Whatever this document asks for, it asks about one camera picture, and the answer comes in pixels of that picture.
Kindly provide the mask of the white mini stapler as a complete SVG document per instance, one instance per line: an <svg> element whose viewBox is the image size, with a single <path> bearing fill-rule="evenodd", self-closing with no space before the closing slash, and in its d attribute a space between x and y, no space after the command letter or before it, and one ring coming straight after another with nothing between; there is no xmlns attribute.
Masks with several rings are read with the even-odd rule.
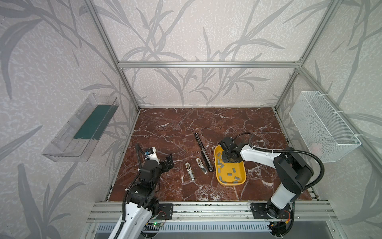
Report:
<svg viewBox="0 0 382 239"><path fill-rule="evenodd" d="M202 162L202 160L200 158L196 158L196 162L199 166L199 168L201 169L201 171L204 173L204 174L208 174L209 172L207 171L207 169L204 167L204 164Z"/></svg>
<svg viewBox="0 0 382 239"><path fill-rule="evenodd" d="M191 165L188 162L186 162L185 166L186 166L186 169L187 169L188 175L190 176L191 181L195 181L195 176L194 176L193 170L191 168Z"/></svg>

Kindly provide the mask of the black stapler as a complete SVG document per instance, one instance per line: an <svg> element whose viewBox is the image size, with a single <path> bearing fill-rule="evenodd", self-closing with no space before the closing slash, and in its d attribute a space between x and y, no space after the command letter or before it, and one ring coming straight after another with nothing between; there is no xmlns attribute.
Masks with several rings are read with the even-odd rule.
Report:
<svg viewBox="0 0 382 239"><path fill-rule="evenodd" d="M210 159L208 157L207 151L206 151L206 149L205 149L205 147L204 147L204 145L203 145L203 143L202 143L202 141L200 139L199 134L196 132L196 133L194 133L194 135L195 135L195 138L196 138L196 141L197 141L199 147L201 148L201 154L202 154L202 157L203 157L203 159L204 159L204 161L206 163L207 170L209 172L214 172L214 166L213 166L213 164L211 163L211 161L210 161Z"/></svg>

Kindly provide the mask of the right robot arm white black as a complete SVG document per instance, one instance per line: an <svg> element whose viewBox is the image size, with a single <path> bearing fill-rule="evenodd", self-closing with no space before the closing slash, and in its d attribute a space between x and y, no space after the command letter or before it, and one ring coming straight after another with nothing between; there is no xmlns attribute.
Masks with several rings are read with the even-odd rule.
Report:
<svg viewBox="0 0 382 239"><path fill-rule="evenodd" d="M219 142L222 148L222 160L226 163L255 162L273 168L280 185L268 200L265 211L269 217L277 219L306 189L314 175L313 169L302 158L303 155L315 158L310 152L286 149L267 149L252 146L249 143L237 144L232 137Z"/></svg>

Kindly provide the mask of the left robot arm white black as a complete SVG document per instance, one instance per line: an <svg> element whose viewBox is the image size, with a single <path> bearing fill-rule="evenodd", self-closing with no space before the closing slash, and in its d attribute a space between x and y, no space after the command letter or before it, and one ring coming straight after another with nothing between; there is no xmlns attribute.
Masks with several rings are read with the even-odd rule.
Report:
<svg viewBox="0 0 382 239"><path fill-rule="evenodd" d="M138 157L138 174L125 191L122 213L110 239L137 239L147 223L159 214L159 200L155 196L161 175L174 168L173 156L159 161L149 155L145 162Z"/></svg>

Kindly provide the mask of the yellow plastic tray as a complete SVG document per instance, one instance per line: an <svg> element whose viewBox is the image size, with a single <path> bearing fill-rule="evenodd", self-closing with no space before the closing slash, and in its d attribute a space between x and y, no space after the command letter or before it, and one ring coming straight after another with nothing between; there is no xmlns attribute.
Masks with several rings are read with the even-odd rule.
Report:
<svg viewBox="0 0 382 239"><path fill-rule="evenodd" d="M220 145L214 149L215 173L222 186L238 186L246 181L244 163L225 163L222 160L223 149Z"/></svg>

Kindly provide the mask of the green circuit board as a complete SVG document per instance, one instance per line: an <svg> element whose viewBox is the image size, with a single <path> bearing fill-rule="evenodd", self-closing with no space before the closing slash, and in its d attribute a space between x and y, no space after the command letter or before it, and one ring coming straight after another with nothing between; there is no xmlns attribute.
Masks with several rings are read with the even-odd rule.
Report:
<svg viewBox="0 0 382 239"><path fill-rule="evenodd" d="M159 231L165 226L165 222L148 222L144 226L145 231Z"/></svg>

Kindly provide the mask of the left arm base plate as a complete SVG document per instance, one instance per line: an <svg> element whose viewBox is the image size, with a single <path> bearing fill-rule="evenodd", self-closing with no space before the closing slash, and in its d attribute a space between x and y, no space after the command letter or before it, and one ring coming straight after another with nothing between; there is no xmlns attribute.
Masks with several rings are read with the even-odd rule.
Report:
<svg viewBox="0 0 382 239"><path fill-rule="evenodd" d="M174 204L173 203L160 203L158 214L154 218L155 220L172 220L174 212Z"/></svg>

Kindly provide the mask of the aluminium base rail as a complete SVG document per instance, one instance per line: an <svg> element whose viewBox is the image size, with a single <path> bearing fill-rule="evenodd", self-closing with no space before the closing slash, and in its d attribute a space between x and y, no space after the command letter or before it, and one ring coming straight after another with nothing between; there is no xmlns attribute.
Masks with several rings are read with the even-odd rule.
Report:
<svg viewBox="0 0 382 239"><path fill-rule="evenodd" d="M168 222L251 222L271 221L266 213L254 218L249 201L178 201L171 212L160 213L162 221ZM114 223L122 213L121 203L95 203L87 223ZM294 215L295 221L337 221L328 201L297 201L293 213L284 213L283 220Z"/></svg>

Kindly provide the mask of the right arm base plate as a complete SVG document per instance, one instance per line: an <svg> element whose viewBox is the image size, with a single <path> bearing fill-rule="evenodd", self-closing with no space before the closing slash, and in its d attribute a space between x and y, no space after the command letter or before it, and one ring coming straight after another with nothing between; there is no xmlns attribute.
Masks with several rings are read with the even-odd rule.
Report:
<svg viewBox="0 0 382 239"><path fill-rule="evenodd" d="M254 219L276 219L289 220L291 218L291 206L287 204L284 208L279 209L271 202L267 203L250 203L250 210Z"/></svg>

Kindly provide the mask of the clear plastic wall bin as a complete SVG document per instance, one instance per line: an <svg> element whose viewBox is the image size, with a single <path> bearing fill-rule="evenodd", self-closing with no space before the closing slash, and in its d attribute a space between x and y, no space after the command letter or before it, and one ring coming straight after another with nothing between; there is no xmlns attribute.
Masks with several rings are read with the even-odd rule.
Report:
<svg viewBox="0 0 382 239"><path fill-rule="evenodd" d="M54 162L86 162L119 107L117 97L91 93L42 155Z"/></svg>

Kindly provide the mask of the aluminium frame crossbar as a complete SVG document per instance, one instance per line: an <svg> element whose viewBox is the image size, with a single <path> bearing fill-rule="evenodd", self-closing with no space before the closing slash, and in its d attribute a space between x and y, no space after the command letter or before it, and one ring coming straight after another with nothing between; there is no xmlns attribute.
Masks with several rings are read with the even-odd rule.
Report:
<svg viewBox="0 0 382 239"><path fill-rule="evenodd" d="M125 68L297 68L293 61L121 61Z"/></svg>

